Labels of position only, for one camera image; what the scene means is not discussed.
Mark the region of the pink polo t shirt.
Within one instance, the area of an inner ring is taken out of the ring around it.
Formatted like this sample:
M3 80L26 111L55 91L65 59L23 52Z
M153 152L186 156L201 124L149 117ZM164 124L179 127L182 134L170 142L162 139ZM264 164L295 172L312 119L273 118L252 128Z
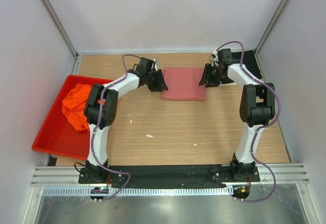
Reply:
M205 101L206 91L199 85L203 68L167 67L163 77L168 90L162 92L163 100Z

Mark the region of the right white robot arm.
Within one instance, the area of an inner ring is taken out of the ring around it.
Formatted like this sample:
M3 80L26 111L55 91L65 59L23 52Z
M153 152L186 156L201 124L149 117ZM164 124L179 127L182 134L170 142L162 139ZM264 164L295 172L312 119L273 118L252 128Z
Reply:
M216 173L220 180L257 180L256 151L261 134L275 116L275 89L272 83L264 83L233 57L230 49L221 49L211 54L211 62L205 64L200 86L218 87L230 79L242 88L239 106L243 131L239 146L233 154L229 166L221 167Z

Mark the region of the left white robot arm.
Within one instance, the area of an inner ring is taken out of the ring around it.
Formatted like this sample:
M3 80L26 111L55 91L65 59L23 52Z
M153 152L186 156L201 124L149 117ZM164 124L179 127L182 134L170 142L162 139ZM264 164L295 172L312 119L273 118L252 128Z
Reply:
M107 166L107 138L110 126L116 118L118 100L141 86L147 86L151 92L168 90L156 60L133 54L132 56L138 58L139 62L134 64L132 69L127 69L124 58L128 56L129 54L122 56L125 69L122 77L91 87L84 109L90 132L89 155L85 166L79 171L78 182L81 184L104 183L111 173L115 173Z

